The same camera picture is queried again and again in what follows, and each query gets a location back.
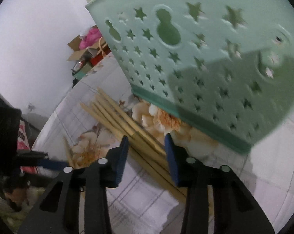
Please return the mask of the mint green utensil basket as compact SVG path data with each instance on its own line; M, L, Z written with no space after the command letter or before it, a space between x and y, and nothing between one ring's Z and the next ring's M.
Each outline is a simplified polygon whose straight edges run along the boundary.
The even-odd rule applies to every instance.
M294 111L289 0L90 0L132 92L246 153Z

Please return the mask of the bamboo chopstick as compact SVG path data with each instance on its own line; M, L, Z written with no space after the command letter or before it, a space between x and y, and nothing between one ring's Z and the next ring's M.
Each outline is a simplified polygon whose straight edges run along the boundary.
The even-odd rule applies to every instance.
M148 174L175 198L185 201L187 190L175 187L163 147L110 97L96 94L92 107L116 130L130 137L130 154Z
M165 190L168 190L175 199L185 203L186 189L174 186L171 179L166 154L155 141L148 139L139 127L135 129L121 115L111 107L104 107L98 101L92 102L88 107L82 104L82 108L104 125L116 138L127 136L130 142L130 155L137 161L148 174Z
M163 189L168 190L178 201L182 203L186 202L187 190L175 187L168 171L166 159L159 156L138 133L131 132L128 129L124 130L122 126L98 104L91 103L90 107L84 103L80 105L83 110L105 126L118 140L121 140L123 136L127 136L130 144L128 150L130 156L137 161Z
M113 100L111 99L111 97L109 97L109 95L106 94L106 92L104 92L104 90L102 90L102 88L98 87L97 91L105 98L105 100L120 114L120 116L127 121L127 123L134 128L137 132L140 133L140 135L142 135L142 137L144 139L146 139L147 143L151 146L153 146L155 148L155 150L165 156L165 150L163 149L162 146L159 145L159 143L150 135L147 133L147 131L145 131L141 126L139 126L126 112L124 112L124 110L122 110L122 108L120 108L120 106Z

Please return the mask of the red gift bag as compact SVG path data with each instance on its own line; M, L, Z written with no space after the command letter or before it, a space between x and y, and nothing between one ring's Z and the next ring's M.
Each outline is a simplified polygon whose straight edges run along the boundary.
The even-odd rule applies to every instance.
M103 37L99 39L97 45L97 53L90 60L92 66L96 66L104 59L104 57L111 53L111 50Z

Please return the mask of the floral grey tablecloth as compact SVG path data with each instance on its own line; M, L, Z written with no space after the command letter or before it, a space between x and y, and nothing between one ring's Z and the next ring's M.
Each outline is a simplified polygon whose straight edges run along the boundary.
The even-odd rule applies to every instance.
M92 129L96 121L80 103L94 99L102 88L114 100L132 102L131 89L112 55L99 64L99 70L85 76L68 92L36 139L33 150L47 152L60 161L78 137ZM258 143L248 156L219 146L207 165L229 165L262 207L276 232L294 214L294 112L270 136ZM128 158L122 182L107 192L114 233L179 233L184 205L161 188L132 158Z

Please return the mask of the pink plastic bag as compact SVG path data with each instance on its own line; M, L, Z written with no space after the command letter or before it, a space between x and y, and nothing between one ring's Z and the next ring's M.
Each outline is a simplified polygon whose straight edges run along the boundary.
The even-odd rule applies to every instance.
M91 47L93 44L98 42L101 37L102 34L98 28L90 28L88 31L86 31L83 35L80 36L80 50L84 50L88 47Z

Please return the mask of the cardboard box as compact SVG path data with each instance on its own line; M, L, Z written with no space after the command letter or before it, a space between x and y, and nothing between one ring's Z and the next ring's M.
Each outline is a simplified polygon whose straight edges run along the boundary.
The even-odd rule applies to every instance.
M67 61L80 61L92 59L100 53L104 53L107 43L98 27L94 25L69 42L68 47L73 53Z

